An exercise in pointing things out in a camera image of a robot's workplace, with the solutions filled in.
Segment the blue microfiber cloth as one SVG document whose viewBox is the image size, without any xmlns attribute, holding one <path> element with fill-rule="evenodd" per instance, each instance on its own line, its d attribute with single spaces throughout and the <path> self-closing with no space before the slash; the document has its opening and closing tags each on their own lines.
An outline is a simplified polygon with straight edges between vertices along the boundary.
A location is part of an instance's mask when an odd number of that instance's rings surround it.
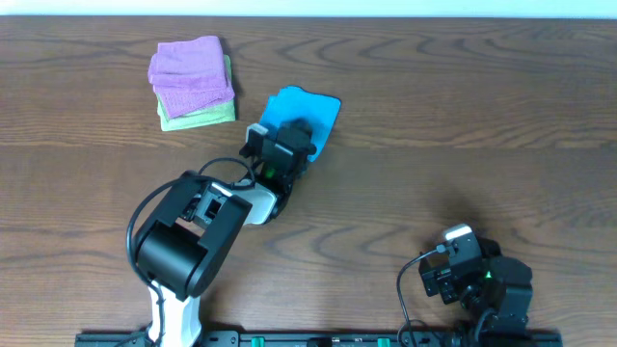
<svg viewBox="0 0 617 347">
<path fill-rule="evenodd" d="M 308 160 L 314 162 L 327 144 L 340 107 L 341 101 L 336 97 L 287 86 L 269 97 L 259 123 L 275 131 L 283 123 L 305 120 L 312 129 L 310 141 L 316 147 L 316 152 Z"/>
</svg>

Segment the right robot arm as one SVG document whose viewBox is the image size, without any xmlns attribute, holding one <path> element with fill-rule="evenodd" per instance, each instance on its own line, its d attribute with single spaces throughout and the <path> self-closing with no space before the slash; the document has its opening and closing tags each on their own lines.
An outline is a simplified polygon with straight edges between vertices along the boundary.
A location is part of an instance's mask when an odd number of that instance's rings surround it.
<svg viewBox="0 0 617 347">
<path fill-rule="evenodd" d="M 458 302 L 470 321 L 456 328 L 448 346 L 534 346 L 526 330 L 533 296 L 532 272 L 506 256 L 453 259 L 433 266 L 427 260 L 419 274 L 429 297 L 439 294 L 448 305 Z"/>
</svg>

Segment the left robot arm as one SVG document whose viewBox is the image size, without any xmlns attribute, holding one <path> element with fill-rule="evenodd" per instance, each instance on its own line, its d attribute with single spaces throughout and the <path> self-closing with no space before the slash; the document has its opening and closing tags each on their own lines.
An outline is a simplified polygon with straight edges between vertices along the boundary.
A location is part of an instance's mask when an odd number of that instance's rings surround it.
<svg viewBox="0 0 617 347">
<path fill-rule="evenodd" d="M 265 225 L 285 209 L 295 181 L 316 153 L 306 120 L 254 123 L 234 163 L 235 182 L 187 171 L 138 205 L 126 229 L 127 258 L 145 283 L 153 319 L 126 345 L 195 346 L 201 337 L 200 297 L 214 281 L 246 225 Z"/>
</svg>

